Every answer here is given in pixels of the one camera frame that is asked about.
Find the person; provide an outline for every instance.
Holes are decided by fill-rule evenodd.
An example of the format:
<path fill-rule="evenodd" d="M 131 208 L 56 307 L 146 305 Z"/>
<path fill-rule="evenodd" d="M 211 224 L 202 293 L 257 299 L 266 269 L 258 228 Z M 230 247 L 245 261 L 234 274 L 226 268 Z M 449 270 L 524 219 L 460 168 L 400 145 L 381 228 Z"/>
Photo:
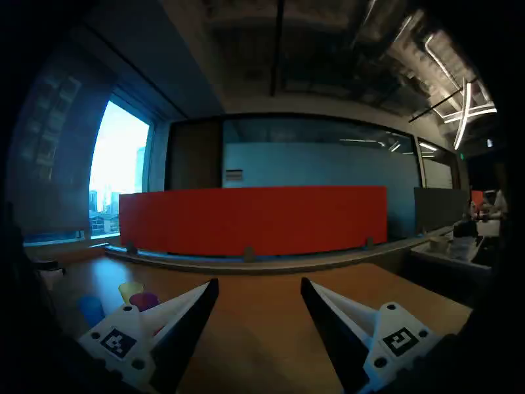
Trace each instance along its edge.
<path fill-rule="evenodd" d="M 505 218 L 509 213 L 507 200 L 505 199 L 505 195 L 501 189 L 497 191 L 494 205 L 490 211 L 491 219 L 502 219 Z"/>

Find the orange divider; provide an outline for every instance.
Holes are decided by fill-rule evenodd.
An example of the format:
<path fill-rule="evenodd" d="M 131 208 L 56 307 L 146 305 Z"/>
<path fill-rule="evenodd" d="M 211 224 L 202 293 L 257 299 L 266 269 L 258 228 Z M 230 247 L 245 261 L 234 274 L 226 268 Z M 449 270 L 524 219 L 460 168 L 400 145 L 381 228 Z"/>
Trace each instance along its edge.
<path fill-rule="evenodd" d="M 384 186 L 209 188 L 122 194 L 123 245 L 184 255 L 289 255 L 387 241 Z"/>
<path fill-rule="evenodd" d="M 471 193 L 472 202 L 476 204 L 478 209 L 480 209 L 481 205 L 483 204 L 483 192 L 480 192 L 479 190 L 472 190 Z"/>

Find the ceiling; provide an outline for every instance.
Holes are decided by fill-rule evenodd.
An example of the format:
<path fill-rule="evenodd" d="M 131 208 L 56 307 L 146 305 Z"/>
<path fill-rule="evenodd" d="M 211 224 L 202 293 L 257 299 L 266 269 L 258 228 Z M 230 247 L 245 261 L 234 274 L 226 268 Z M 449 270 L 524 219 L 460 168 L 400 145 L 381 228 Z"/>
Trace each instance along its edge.
<path fill-rule="evenodd" d="M 281 34 L 275 0 L 199 4 L 203 30 L 219 48 L 228 85 L 269 95 L 351 100 L 411 117 L 461 90 L 465 80 L 472 81 L 470 107 L 494 109 L 450 37 L 407 0 L 285 0 Z M 431 111 L 452 141 L 463 95 L 460 91 Z M 451 118 L 458 119 L 445 123 Z M 463 141 L 475 134 L 469 124 L 466 129 Z"/>

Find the glass wall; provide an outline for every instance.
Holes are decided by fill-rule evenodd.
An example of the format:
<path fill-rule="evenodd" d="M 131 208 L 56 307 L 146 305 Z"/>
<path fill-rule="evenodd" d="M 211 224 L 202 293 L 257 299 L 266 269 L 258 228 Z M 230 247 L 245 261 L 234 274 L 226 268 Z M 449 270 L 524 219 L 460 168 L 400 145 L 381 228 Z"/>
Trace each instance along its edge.
<path fill-rule="evenodd" d="M 421 176 L 411 137 L 350 121 L 269 117 L 224 122 L 222 184 L 386 186 L 395 240 L 414 235 Z"/>
<path fill-rule="evenodd" d="M 89 181 L 91 236 L 119 232 L 119 195 L 142 192 L 150 126 L 109 102 L 96 138 Z"/>
<path fill-rule="evenodd" d="M 422 139 L 418 140 L 428 188 L 461 188 L 454 153 Z"/>

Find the ceiling beam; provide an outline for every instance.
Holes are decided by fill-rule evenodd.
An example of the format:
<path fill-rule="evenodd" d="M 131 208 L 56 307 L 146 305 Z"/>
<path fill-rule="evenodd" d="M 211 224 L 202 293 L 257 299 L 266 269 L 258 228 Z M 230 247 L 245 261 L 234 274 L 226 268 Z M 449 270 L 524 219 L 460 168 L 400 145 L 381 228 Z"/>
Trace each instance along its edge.
<path fill-rule="evenodd" d="M 274 62 L 272 64 L 272 77 L 270 80 L 270 96 L 275 96 L 277 89 L 277 71 L 281 56 L 281 38 L 283 35 L 284 0 L 277 0 L 277 15 L 275 22 Z"/>

